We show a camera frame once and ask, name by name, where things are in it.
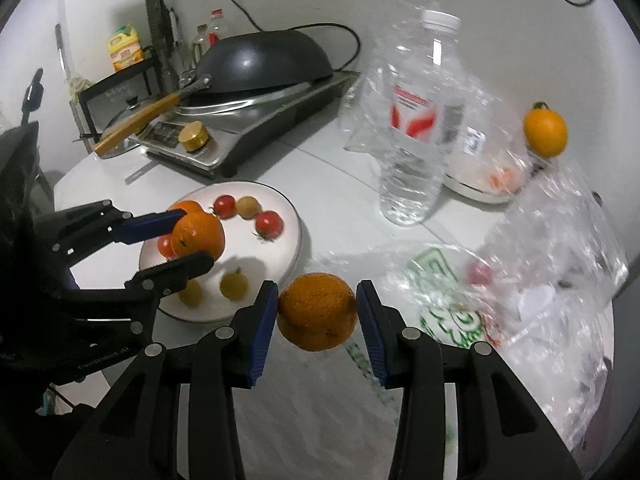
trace white plate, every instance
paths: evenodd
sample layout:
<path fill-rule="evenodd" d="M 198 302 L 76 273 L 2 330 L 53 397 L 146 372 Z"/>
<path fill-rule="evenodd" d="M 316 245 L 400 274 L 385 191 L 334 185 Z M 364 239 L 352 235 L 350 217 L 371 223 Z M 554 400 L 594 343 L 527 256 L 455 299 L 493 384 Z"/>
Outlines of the white plate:
<path fill-rule="evenodd" d="M 238 308 L 254 302 L 264 280 L 280 284 L 298 257 L 302 236 L 300 218 L 291 202 L 272 187 L 255 182 L 221 182 L 189 193 L 172 204 L 195 200 L 207 210 L 215 199 L 225 194 L 236 200 L 247 195 L 254 196 L 263 211 L 273 210 L 282 217 L 284 230 L 275 240 L 262 240 L 255 234 L 253 220 L 244 220 L 239 215 L 221 220 L 225 230 L 225 251 L 207 274 L 197 278 L 204 291 L 204 300 L 198 307 L 190 308 L 180 301 L 177 294 L 162 298 L 160 310 L 169 316 L 197 323 L 228 319 Z M 140 269 L 148 269 L 165 261 L 158 252 L 156 238 L 142 245 Z M 249 280 L 249 291 L 244 300 L 235 302 L 222 296 L 220 280 L 238 267 Z"/>
<path fill-rule="evenodd" d="M 513 200 L 514 195 L 496 195 L 493 193 L 487 193 L 484 191 L 480 191 L 475 187 L 468 186 L 467 184 L 463 184 L 459 180 L 450 177 L 448 174 L 445 174 L 443 184 L 447 186 L 450 190 L 455 191 L 456 193 L 470 198 L 471 200 L 475 200 L 476 202 L 482 202 L 484 204 L 505 204 Z"/>

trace clear plastic bag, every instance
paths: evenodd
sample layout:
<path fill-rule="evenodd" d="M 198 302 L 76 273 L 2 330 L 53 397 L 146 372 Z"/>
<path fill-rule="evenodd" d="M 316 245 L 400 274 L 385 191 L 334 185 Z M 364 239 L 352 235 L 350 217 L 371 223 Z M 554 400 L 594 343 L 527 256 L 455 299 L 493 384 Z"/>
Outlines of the clear plastic bag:
<path fill-rule="evenodd" d="M 350 134 L 344 149 L 369 153 L 382 159 L 391 147 L 389 113 L 392 105 L 395 67 L 411 52 L 412 38 L 422 28 L 423 7 L 394 1 L 394 22 L 374 25 L 373 50 L 366 70 L 340 102 L 338 122 Z"/>
<path fill-rule="evenodd" d="M 343 96 L 338 121 L 349 134 L 344 149 L 373 155 L 384 166 L 385 154 L 394 144 L 390 111 L 398 67 L 420 50 L 424 25 L 423 7 L 404 4 L 393 23 L 378 23 L 374 47 L 362 75 Z M 531 161 L 527 153 L 522 120 L 511 107 L 478 78 L 469 76 L 461 85 L 466 113 L 462 134 L 447 157 L 446 185 L 458 192 L 477 190 L 480 194 L 512 195 L 526 183 Z"/>
<path fill-rule="evenodd" d="M 625 252 L 577 163 L 539 173 L 487 234 L 478 254 L 492 282 L 476 286 L 497 321 L 519 332 L 565 290 L 602 311 L 627 276 Z"/>
<path fill-rule="evenodd" d="M 564 290 L 553 308 L 498 349 L 569 450 L 587 431 L 607 381 L 595 307 L 578 291 Z"/>
<path fill-rule="evenodd" d="M 508 332 L 486 313 L 490 306 L 494 312 L 495 303 L 470 284 L 487 282 L 487 269 L 471 251 L 416 242 L 331 255 L 308 268 L 336 274 L 354 288 L 371 279 L 383 304 L 442 343 L 468 348 L 490 342 L 573 450 L 600 405 L 607 378 L 596 304 L 579 290 L 564 290 L 517 332 Z"/>
<path fill-rule="evenodd" d="M 465 126 L 447 159 L 447 175 L 493 195 L 512 195 L 525 185 L 531 161 L 522 120 L 475 77 L 469 77 Z"/>

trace red cherry tomato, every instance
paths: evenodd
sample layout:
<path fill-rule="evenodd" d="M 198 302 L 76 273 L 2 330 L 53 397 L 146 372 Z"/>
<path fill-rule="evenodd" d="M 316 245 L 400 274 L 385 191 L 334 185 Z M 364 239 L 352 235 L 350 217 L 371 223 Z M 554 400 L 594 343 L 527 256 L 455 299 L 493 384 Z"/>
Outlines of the red cherry tomato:
<path fill-rule="evenodd" d="M 158 252 L 169 260 L 175 258 L 174 248 L 171 245 L 171 233 L 158 238 Z"/>
<path fill-rule="evenodd" d="M 273 240 L 282 234 L 284 222 L 275 211 L 263 211 L 255 217 L 255 231 L 265 240 Z"/>
<path fill-rule="evenodd" d="M 473 262 L 466 270 L 466 281 L 471 285 L 491 285 L 494 281 L 494 272 L 484 262 Z"/>
<path fill-rule="evenodd" d="M 236 199 L 231 195 L 221 195 L 213 203 L 213 212 L 223 220 L 236 215 Z"/>

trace plate rim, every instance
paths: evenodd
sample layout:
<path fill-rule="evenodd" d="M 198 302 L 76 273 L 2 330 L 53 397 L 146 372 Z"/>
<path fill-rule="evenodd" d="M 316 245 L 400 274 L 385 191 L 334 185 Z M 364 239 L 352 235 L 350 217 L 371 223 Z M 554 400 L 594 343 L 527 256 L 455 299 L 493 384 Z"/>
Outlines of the plate rim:
<path fill-rule="evenodd" d="M 450 176 L 448 173 L 445 173 L 444 175 L 443 184 L 453 192 L 458 193 L 459 195 L 462 195 L 469 200 L 474 200 L 475 202 L 479 203 L 500 205 L 511 202 L 514 199 L 514 194 L 498 195 L 480 191 L 479 189 L 476 189 L 475 187 L 470 186 L 469 184 L 465 184 L 464 182 L 461 182 L 458 179 Z"/>
<path fill-rule="evenodd" d="M 174 204 L 176 202 L 182 202 L 183 200 L 187 200 L 187 197 L 197 193 L 203 189 L 206 189 L 207 187 L 212 187 L 212 186 L 216 186 L 217 184 L 232 184 L 232 183 L 241 183 L 241 184 L 255 184 L 256 186 L 262 186 L 262 187 L 267 187 L 268 189 L 271 189 L 273 191 L 275 191 L 277 194 L 279 194 L 281 197 L 284 198 L 284 200 L 286 200 L 289 205 L 291 206 L 291 208 L 293 209 L 293 212 L 296 214 L 296 218 L 298 219 L 298 240 L 296 241 L 296 250 L 294 251 L 294 256 L 293 259 L 291 261 L 291 263 L 289 264 L 289 267 L 287 267 L 287 270 L 285 270 L 284 274 L 283 274 L 283 278 L 286 278 L 287 275 L 291 272 L 291 270 L 293 269 L 293 267 L 296 265 L 296 262 L 298 260 L 298 257 L 300 256 L 300 249 L 301 249 L 301 242 L 302 242 L 302 218 L 300 218 L 300 215 L 298 213 L 298 210 L 296 209 L 296 207 L 293 205 L 293 203 L 291 202 L 291 200 L 289 200 L 284 193 L 280 192 L 279 190 L 275 189 L 273 186 L 269 186 L 269 184 L 263 184 L 261 182 L 252 182 L 251 180 L 228 180 L 226 182 L 214 182 L 213 184 L 209 184 L 208 186 L 201 186 L 198 189 L 194 189 L 193 191 L 187 193 L 186 195 L 183 195 L 182 197 L 180 197 L 179 199 L 174 201 Z M 145 244 L 149 241 L 149 239 L 145 240 L 142 243 L 142 247 L 140 247 L 140 254 L 138 254 L 138 270 L 143 270 L 141 269 L 142 266 L 142 251 L 145 247 Z M 183 319 L 181 317 L 177 317 L 174 316 L 174 314 L 170 314 L 169 312 L 167 312 L 165 309 L 162 308 L 162 303 L 158 303 L 158 310 L 160 312 L 162 312 L 163 314 L 166 314 L 169 317 L 172 317 L 173 319 L 176 319 L 178 321 L 182 321 L 184 323 L 191 323 L 191 324 L 207 324 L 207 323 L 217 323 L 217 322 L 221 322 L 221 321 L 225 321 L 227 319 L 231 320 L 233 318 L 233 316 L 225 316 L 225 317 L 221 317 L 218 319 L 210 319 L 210 320 L 206 320 L 206 321 L 196 321 L 196 320 L 192 320 L 192 319 Z"/>

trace yellow bottle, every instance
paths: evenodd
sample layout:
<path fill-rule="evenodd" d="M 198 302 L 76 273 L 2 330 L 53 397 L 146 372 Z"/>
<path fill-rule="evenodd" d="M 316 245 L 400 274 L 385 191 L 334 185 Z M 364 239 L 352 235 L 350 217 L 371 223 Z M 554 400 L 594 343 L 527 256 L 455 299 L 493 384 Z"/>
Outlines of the yellow bottle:
<path fill-rule="evenodd" d="M 109 40 L 109 54 L 116 72 L 145 59 L 133 23 L 120 27 Z"/>

